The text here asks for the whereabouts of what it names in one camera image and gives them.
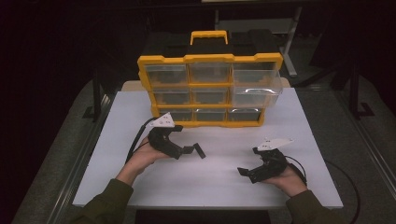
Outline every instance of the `yellow handle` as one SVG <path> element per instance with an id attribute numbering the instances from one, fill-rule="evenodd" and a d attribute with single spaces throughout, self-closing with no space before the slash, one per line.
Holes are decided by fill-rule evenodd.
<path id="1" fill-rule="evenodd" d="M 192 45 L 194 38 L 209 38 L 209 37 L 223 37 L 225 40 L 225 44 L 228 45 L 226 31 L 193 31 L 191 32 L 190 45 Z"/>

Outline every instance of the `human hand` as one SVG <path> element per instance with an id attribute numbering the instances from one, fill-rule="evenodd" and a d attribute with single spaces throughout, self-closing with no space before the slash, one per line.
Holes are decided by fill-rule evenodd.
<path id="1" fill-rule="evenodd" d="M 156 160 L 165 158 L 170 157 L 161 151 L 154 149 L 149 144 L 148 138 L 145 137 L 131 159 L 129 159 L 122 167 L 116 179 L 132 186 L 136 177 L 142 174 L 147 167 Z"/>
<path id="2" fill-rule="evenodd" d="M 303 180 L 289 166 L 286 167 L 282 174 L 263 180 L 262 182 L 275 185 L 277 188 L 282 189 L 289 197 L 308 190 Z"/>

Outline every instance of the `olive green sleeve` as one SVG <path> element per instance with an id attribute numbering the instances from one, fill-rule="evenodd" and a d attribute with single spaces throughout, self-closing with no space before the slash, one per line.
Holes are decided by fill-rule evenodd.
<path id="1" fill-rule="evenodd" d="M 300 193 L 286 202 L 293 224 L 346 223 L 332 210 L 323 207 L 311 190 Z"/>
<path id="2" fill-rule="evenodd" d="M 112 179 L 105 190 L 88 202 L 71 223 L 122 223 L 133 192 L 131 186 Z"/>

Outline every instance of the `black cable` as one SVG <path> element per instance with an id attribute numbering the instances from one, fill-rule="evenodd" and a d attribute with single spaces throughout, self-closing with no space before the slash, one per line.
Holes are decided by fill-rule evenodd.
<path id="1" fill-rule="evenodd" d="M 345 177 L 347 178 L 347 180 L 350 182 L 350 184 L 352 185 L 353 189 L 355 190 L 355 194 L 356 194 L 356 200 L 357 200 L 357 206 L 356 206 L 356 212 L 355 212 L 355 216 L 352 218 L 352 220 L 349 222 L 350 224 L 353 224 L 356 222 L 356 220 L 359 217 L 359 213 L 361 212 L 361 196 L 359 194 L 358 188 L 356 187 L 355 183 L 353 182 L 352 178 L 343 170 L 341 169 L 339 166 L 335 165 L 334 163 L 332 163 L 331 161 L 328 160 L 324 160 L 325 162 L 329 163 L 330 165 L 332 165 L 333 167 L 337 168 L 339 171 L 341 171 L 341 173 L 343 173 L 345 175 Z"/>
<path id="2" fill-rule="evenodd" d="M 147 126 L 152 120 L 155 120 L 155 119 L 156 119 L 156 118 L 148 119 L 148 121 L 146 121 L 146 122 L 140 127 L 140 130 L 139 130 L 139 132 L 137 133 L 136 137 L 134 138 L 134 142 L 132 143 L 131 148 L 129 148 L 128 156 L 126 157 L 125 163 L 128 162 L 128 160 L 131 159 L 131 157 L 134 155 L 134 152 L 135 152 L 135 149 L 134 149 L 134 148 L 136 147 L 137 142 L 139 141 L 140 137 L 142 136 L 143 132 L 145 131 L 146 126 Z"/>
<path id="3" fill-rule="evenodd" d="M 290 157 L 290 156 L 285 156 L 285 157 L 288 158 L 288 159 L 294 160 L 295 162 L 297 162 L 297 163 L 300 165 L 300 167 L 303 169 L 304 178 L 306 179 L 305 169 L 304 169 L 304 167 L 300 164 L 300 162 L 297 161 L 296 159 Z"/>

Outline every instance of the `yellow plastic organizer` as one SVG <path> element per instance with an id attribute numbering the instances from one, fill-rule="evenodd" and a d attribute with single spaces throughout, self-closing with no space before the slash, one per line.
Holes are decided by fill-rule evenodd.
<path id="1" fill-rule="evenodd" d="M 137 61 L 152 115 L 185 127 L 263 125 L 282 62 L 268 30 L 152 33 Z"/>

